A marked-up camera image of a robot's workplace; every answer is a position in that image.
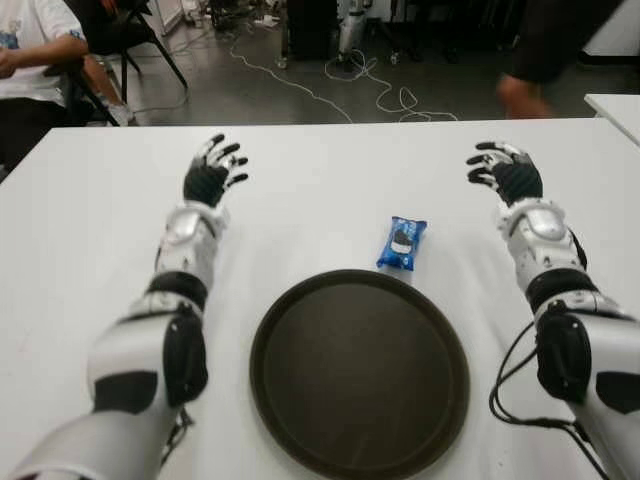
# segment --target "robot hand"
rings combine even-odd
[[[241,173],[227,181],[231,172],[246,165],[248,160],[233,155],[240,149],[239,144],[233,143],[223,147],[220,145],[223,141],[224,135],[216,135],[205,143],[194,157],[191,169],[184,180],[185,200],[215,208],[229,187],[249,178],[246,173]]]
[[[482,142],[476,148],[487,153],[467,160],[467,165],[481,164],[469,172],[471,183],[487,185],[509,206],[542,197],[542,179],[528,153],[502,142]]]

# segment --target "black tray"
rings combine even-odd
[[[310,278],[271,307],[251,353],[260,415],[296,460],[340,479],[396,479],[437,460],[467,411],[464,351],[444,315],[387,275]]]

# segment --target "gray floor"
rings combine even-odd
[[[191,41],[185,49],[185,43]],[[322,62],[295,62],[286,71],[275,65],[280,34],[248,28],[241,29],[235,51],[254,64],[273,69],[282,78],[303,84],[317,95],[343,108],[354,122],[395,122],[400,114],[388,114],[376,108],[376,97],[384,90],[379,84],[362,78],[353,83],[332,81],[324,75]],[[283,85],[267,73],[248,69],[230,56],[234,44],[230,36],[210,30],[178,26],[166,43],[187,78],[185,92],[163,59],[150,46],[132,51],[142,68],[139,76],[129,74],[129,103],[134,110],[151,107],[178,108],[141,112],[139,125],[246,125],[291,123],[340,123],[345,118],[330,106],[313,100],[308,94]],[[412,63],[404,57],[396,66],[388,60],[389,50],[377,39],[365,45],[369,56],[380,62],[374,74],[396,88],[409,87],[420,104],[419,110],[448,111],[461,120],[501,119],[502,109],[494,89],[500,72],[509,61],[508,53],[466,52],[456,65],[447,64],[436,48],[425,50],[425,61]],[[576,65],[550,86],[545,95],[559,117],[589,117],[593,111],[584,103],[586,93],[639,93],[640,79],[630,67],[586,67]],[[398,107],[397,90],[383,101],[388,108]]]

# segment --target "oreo package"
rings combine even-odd
[[[413,259],[418,251],[420,237],[427,228],[427,222],[391,218],[391,232],[387,244],[376,262],[378,268],[389,265],[413,271]]]

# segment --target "table surface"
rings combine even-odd
[[[190,158],[220,130],[54,130],[0,187],[0,411],[11,432],[2,475],[89,410],[90,346],[143,292]],[[496,369],[531,314],[492,223],[497,197],[467,184],[464,160],[487,139],[527,149],[548,197],[567,209],[597,285],[640,313],[640,150],[604,119],[222,130],[242,144],[252,178],[228,194],[232,222],[205,319],[210,383],[163,479],[319,478],[280,450],[256,414],[253,336],[297,282],[374,270],[392,215],[429,221],[415,272],[401,277],[448,317],[471,375],[462,434],[415,478],[596,478],[566,435],[512,428],[489,413]],[[529,338],[518,354],[531,346]],[[533,366],[504,396],[522,416],[568,414]]]
[[[640,95],[590,93],[585,101],[640,146]]]

